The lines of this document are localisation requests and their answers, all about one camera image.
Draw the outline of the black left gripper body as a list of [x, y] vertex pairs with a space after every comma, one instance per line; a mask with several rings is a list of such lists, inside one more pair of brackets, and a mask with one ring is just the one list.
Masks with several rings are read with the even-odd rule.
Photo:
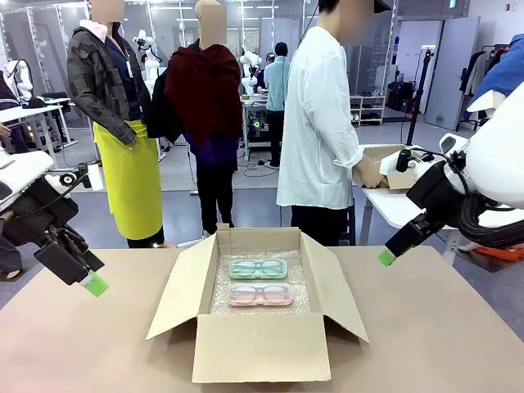
[[46, 207], [59, 195], [51, 186], [27, 190], [3, 211], [13, 216], [4, 224], [2, 235], [14, 246], [45, 246], [52, 239], [52, 230], [62, 228], [79, 212], [78, 205], [68, 197]]

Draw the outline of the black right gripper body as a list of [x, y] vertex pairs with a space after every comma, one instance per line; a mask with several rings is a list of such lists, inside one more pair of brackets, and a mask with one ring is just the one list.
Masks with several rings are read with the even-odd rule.
[[448, 179], [445, 161], [432, 165], [409, 189], [406, 196], [422, 212], [441, 219], [452, 228], [461, 226], [460, 218], [465, 196]]

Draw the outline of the person's right hand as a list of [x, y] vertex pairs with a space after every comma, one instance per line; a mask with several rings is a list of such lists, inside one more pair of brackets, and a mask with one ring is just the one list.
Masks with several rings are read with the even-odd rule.
[[385, 179], [380, 174], [380, 164], [367, 156], [353, 167], [353, 175], [357, 176], [358, 184], [365, 188], [378, 188]]

